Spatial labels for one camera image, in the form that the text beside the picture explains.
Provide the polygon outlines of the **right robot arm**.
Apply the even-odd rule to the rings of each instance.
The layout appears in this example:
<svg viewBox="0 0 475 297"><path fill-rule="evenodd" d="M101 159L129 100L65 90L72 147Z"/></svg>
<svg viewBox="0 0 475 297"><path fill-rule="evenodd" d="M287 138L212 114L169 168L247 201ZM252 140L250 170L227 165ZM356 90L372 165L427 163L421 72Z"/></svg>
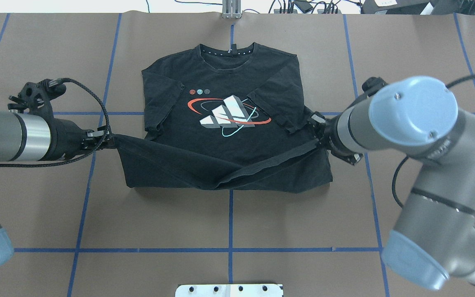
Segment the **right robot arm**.
<svg viewBox="0 0 475 297"><path fill-rule="evenodd" d="M339 115L309 117L319 143L349 164L387 149L422 164L381 260L431 291L452 277L475 286L475 115L451 92L474 79L414 76L388 84L372 77Z"/></svg>

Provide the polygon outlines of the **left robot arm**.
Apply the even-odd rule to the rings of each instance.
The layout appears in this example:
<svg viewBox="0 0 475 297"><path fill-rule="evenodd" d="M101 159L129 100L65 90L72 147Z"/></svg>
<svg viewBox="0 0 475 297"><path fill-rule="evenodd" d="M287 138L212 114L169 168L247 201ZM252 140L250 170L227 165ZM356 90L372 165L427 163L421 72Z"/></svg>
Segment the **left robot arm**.
<svg viewBox="0 0 475 297"><path fill-rule="evenodd" d="M86 158L111 138L104 126L85 130L56 118L49 107L28 113L0 111L0 168L57 167ZM0 223L0 266L14 255L14 247Z"/></svg>

